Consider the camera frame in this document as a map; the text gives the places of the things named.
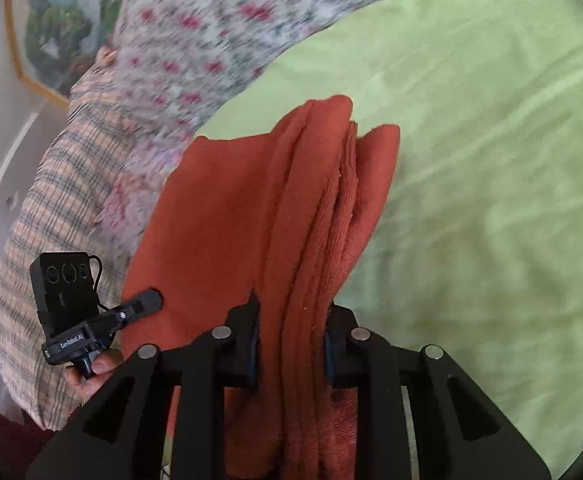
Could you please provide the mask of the person's left hand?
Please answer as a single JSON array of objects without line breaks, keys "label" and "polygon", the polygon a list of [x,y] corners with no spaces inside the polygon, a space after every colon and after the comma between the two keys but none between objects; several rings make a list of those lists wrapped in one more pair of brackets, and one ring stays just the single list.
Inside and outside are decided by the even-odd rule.
[{"label": "person's left hand", "polygon": [[123,361],[123,354],[120,350],[110,349],[94,359],[92,363],[93,377],[83,378],[74,366],[66,367],[62,374],[64,380],[81,401],[87,402],[107,382]]}]

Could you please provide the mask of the left forearm maroon sleeve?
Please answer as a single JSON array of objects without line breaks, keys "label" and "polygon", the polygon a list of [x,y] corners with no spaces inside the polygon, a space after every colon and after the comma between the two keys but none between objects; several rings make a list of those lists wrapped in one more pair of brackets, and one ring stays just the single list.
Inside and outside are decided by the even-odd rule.
[{"label": "left forearm maroon sleeve", "polygon": [[55,435],[18,408],[22,420],[0,414],[0,479],[24,479],[31,463]]}]

